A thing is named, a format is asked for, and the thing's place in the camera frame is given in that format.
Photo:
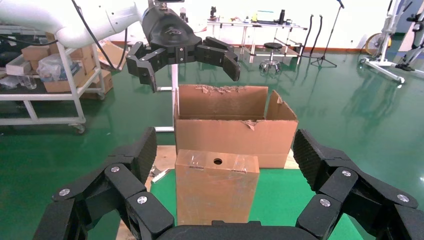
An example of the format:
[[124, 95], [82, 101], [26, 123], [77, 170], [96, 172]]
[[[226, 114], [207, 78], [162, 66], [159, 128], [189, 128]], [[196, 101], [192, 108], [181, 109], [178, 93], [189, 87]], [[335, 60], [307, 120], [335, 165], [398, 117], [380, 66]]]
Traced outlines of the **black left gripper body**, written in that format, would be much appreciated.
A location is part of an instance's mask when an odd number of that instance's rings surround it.
[[195, 61], [195, 50], [202, 44], [202, 38], [195, 35], [173, 10], [158, 6], [148, 8], [142, 16], [141, 26], [152, 51], [164, 50], [161, 58], [167, 64]]

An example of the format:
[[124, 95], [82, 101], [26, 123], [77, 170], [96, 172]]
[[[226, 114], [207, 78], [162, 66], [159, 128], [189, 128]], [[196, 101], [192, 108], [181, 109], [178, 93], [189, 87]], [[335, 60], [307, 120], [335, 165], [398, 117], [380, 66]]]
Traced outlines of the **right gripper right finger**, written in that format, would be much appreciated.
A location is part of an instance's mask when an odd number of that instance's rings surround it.
[[365, 173], [343, 151], [318, 143], [305, 129], [295, 133], [292, 150], [315, 192], [297, 228], [326, 240], [348, 215], [377, 240], [423, 239], [424, 213], [413, 196]]

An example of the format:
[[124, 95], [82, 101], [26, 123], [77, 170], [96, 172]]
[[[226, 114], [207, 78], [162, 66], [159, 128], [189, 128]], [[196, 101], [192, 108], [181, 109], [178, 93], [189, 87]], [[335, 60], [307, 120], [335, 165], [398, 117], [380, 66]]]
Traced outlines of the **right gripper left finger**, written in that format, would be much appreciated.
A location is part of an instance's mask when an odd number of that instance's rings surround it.
[[148, 127], [134, 143], [115, 148], [100, 167], [60, 187], [33, 238], [86, 240], [112, 211], [137, 240], [156, 240], [173, 228], [173, 215], [146, 188], [157, 147], [156, 130]]

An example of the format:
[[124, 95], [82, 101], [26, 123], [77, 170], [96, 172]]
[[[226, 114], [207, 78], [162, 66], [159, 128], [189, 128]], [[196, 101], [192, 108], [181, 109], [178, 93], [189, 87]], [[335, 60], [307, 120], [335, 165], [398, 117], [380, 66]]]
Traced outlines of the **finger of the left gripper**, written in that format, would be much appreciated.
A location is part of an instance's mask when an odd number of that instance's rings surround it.
[[197, 62], [221, 67], [234, 82], [240, 79], [241, 67], [232, 45], [208, 36], [195, 47], [194, 56]]
[[143, 42], [136, 42], [126, 56], [128, 73], [138, 77], [142, 85], [149, 85], [157, 92], [155, 73], [168, 64], [168, 52], [164, 48], [152, 49]]

